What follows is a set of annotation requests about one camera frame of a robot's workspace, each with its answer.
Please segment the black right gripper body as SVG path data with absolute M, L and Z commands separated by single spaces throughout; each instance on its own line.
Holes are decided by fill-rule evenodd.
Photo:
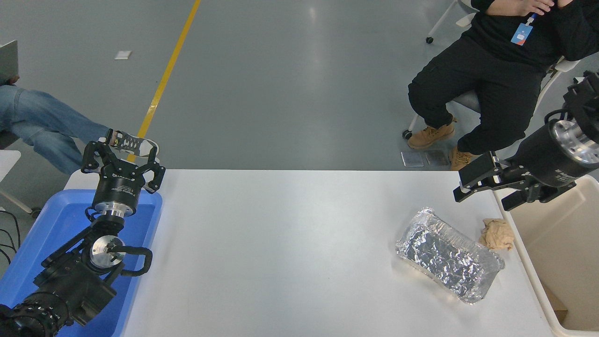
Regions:
M 573 121 L 550 121 L 520 142 L 512 166 L 555 188 L 591 172 L 591 139 Z

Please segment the person's hand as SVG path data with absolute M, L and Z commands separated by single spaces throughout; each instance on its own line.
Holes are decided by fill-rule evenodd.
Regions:
M 518 0 L 516 2 L 516 15 L 545 15 L 555 6 L 553 0 Z

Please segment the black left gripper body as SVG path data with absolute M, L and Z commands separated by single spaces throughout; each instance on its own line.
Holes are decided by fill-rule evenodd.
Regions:
M 125 168 L 118 170 L 105 165 L 99 173 L 99 183 L 95 194 L 95 209 L 103 210 L 107 204 L 122 204 L 130 210 L 137 209 L 141 189 L 146 184 L 142 174 Z

